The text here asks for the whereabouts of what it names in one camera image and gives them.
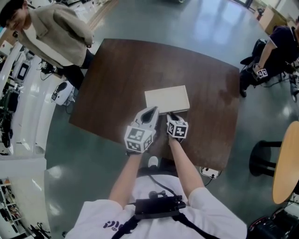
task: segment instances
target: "beige jacket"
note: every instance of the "beige jacket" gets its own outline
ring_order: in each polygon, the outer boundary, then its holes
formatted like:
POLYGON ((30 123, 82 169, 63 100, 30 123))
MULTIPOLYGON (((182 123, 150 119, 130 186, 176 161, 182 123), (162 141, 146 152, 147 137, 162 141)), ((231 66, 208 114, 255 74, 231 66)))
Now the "beige jacket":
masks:
MULTIPOLYGON (((38 40, 74 65, 82 66, 86 56, 86 46, 91 46, 93 43, 93 33, 72 9, 62 4, 51 4, 29 10, 29 14, 38 40)), ((41 59, 62 68, 58 62, 36 47, 24 31, 19 33, 19 42, 41 59)))

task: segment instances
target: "man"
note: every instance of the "man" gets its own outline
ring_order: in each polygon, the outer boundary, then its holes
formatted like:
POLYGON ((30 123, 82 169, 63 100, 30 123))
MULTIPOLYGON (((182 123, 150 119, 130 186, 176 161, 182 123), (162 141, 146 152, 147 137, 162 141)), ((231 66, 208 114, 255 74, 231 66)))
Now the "man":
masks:
MULTIPOLYGON (((169 145, 177 168, 178 178, 171 175, 153 174, 136 178, 142 154, 131 155, 114 184, 108 200, 85 202, 75 227, 67 234, 67 239, 182 239, 220 238, 245 239, 246 225, 205 188, 197 169, 193 166, 180 143, 169 138, 169 145), (128 222, 135 213, 137 199, 148 199, 149 193, 161 192, 165 187, 182 195, 187 207, 180 212, 187 221, 208 233, 203 237, 195 229, 175 221, 171 217, 141 220, 135 228, 128 229, 128 222)), ((149 167, 157 167, 158 160, 152 157, 149 167)))
POLYGON ((276 27, 267 42, 260 57, 254 59, 255 74, 261 69, 266 69, 268 77, 255 80, 252 72, 243 70, 240 77, 240 94, 246 97, 246 89, 249 85, 259 85, 270 78, 287 70, 287 64, 293 63, 299 57, 299 17, 296 27, 276 27))
POLYGON ((62 4, 29 10, 26 0, 1 0, 0 25, 18 32, 22 45, 48 63, 62 69, 77 89, 93 54, 87 48, 93 33, 76 13, 62 4))

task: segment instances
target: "desk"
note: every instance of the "desk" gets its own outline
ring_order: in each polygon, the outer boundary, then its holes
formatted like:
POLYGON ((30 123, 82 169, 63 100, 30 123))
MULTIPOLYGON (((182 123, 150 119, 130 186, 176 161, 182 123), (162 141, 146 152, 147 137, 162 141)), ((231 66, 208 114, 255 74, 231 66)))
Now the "desk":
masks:
MULTIPOLYGON (((184 150, 197 166, 223 170, 235 137, 239 70, 211 57, 152 42, 105 39, 80 88, 70 122, 124 145, 135 115, 146 108, 145 91, 185 85, 190 110, 184 150)), ((172 159, 166 115, 149 152, 172 159)))
POLYGON ((299 181, 299 122, 288 127, 282 142, 260 141, 253 148, 249 169, 254 176, 273 176, 273 201, 283 203, 299 181), (277 163, 270 162, 270 147, 280 147, 277 163))

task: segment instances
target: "gray floor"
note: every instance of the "gray floor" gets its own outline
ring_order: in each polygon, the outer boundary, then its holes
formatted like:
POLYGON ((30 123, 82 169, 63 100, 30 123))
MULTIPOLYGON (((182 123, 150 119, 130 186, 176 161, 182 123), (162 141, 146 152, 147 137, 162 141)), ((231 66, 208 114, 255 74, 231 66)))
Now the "gray floor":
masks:
MULTIPOLYGON (((171 0, 121 0, 95 32, 97 41, 104 38, 165 43, 241 67, 239 61, 266 34, 251 12, 229 0, 186 0, 182 5, 171 0)), ((272 201, 272 178, 250 174, 250 152, 259 140, 282 140, 299 112, 288 82, 250 87, 248 97, 240 101, 228 166, 208 189, 249 224, 279 207, 272 201)), ((120 145, 76 128, 68 119, 65 108, 57 106, 46 150, 46 204, 53 238, 73 227, 84 201, 107 198, 126 162, 120 145)), ((273 161, 277 154, 273 152, 273 161)))

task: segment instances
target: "dark wooden tabletop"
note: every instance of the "dark wooden tabletop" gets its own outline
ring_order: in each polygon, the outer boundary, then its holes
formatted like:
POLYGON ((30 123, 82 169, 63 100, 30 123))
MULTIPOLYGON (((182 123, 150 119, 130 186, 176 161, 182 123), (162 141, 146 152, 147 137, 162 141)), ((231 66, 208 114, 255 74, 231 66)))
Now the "dark wooden tabletop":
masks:
MULTIPOLYGON (((146 108, 145 91, 185 85, 190 110, 182 146, 197 166, 223 170, 234 142, 239 70, 193 51, 133 40, 105 39, 86 74, 70 122, 122 144, 127 126, 146 108)), ((149 152, 172 159, 166 115, 149 152)))

